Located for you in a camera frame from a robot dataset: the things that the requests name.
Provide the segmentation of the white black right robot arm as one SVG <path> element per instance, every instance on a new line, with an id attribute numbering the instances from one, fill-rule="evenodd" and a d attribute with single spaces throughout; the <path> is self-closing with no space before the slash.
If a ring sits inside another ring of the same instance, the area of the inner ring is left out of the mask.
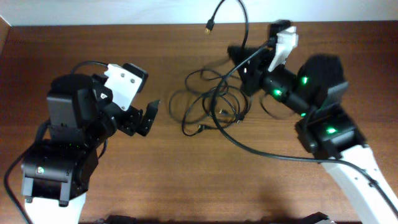
<path id="1" fill-rule="evenodd" d="M 348 89 L 338 56 L 315 54 L 294 74 L 279 63 L 274 47 L 228 47 L 242 91 L 265 91 L 301 116 L 295 125 L 308 162 L 320 164 L 348 198 L 362 223 L 397 223 L 397 196 L 373 150 L 341 106 Z"/>

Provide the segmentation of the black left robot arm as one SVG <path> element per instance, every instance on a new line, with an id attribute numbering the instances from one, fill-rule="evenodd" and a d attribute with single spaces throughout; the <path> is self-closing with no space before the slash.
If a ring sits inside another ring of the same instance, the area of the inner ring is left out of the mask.
<path id="1" fill-rule="evenodd" d="M 102 156 L 100 146 L 121 131 L 148 135 L 159 101 L 145 111 L 113 103 L 113 92 L 97 75 L 69 74 L 56 78 L 47 95 L 50 118 L 24 157 L 22 194 L 32 223 L 78 223 L 90 177 Z"/>

